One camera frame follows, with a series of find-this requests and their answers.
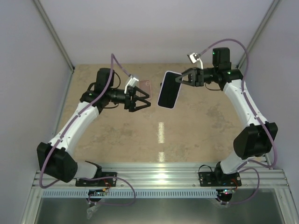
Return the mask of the pink phone case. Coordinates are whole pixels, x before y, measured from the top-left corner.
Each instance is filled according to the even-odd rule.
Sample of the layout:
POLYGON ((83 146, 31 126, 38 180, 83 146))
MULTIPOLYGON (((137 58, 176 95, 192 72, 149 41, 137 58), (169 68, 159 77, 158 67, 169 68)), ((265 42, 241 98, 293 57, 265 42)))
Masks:
POLYGON ((151 101, 152 91, 151 91, 151 82, 150 82, 150 80, 141 80, 141 81, 139 81, 139 88, 149 95, 149 98, 147 100, 151 101))

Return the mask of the black phone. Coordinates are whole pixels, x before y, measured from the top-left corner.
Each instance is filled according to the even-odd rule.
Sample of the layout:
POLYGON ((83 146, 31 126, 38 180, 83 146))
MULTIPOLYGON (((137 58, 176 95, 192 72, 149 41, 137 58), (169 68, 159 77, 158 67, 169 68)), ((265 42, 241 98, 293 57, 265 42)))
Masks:
POLYGON ((179 75, 181 73, 166 71, 157 101, 159 107, 166 109, 173 109, 175 107, 181 87, 181 84, 175 81, 179 75))

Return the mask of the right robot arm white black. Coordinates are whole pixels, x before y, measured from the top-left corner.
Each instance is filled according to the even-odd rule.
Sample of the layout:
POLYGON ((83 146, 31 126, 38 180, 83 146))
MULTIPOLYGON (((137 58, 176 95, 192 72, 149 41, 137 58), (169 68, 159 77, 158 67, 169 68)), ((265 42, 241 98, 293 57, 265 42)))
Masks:
POLYGON ((243 74, 232 68, 229 48, 214 48, 212 64, 211 68, 189 68, 175 80, 194 87, 216 83, 231 101, 243 130, 233 141, 233 152, 218 162, 214 171, 199 172, 199 179, 201 186, 240 186, 238 170, 273 149, 278 126, 270 123, 258 110, 248 93, 243 74))

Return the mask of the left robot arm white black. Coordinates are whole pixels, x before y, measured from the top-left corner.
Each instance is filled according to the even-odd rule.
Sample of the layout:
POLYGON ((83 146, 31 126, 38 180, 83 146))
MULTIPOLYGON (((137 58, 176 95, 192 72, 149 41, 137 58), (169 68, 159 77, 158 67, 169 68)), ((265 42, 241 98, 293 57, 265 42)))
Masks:
POLYGON ((79 100, 79 104, 58 134, 48 143, 41 142, 37 147, 37 157, 41 175, 47 174, 56 181, 70 182, 73 179, 86 179, 91 186, 102 182, 101 166, 73 158, 74 149, 88 126, 107 108, 109 103, 124 105, 129 112, 150 107, 149 94, 137 87, 138 78, 130 75, 124 89, 114 88, 115 71, 101 68, 96 81, 91 83, 79 100))

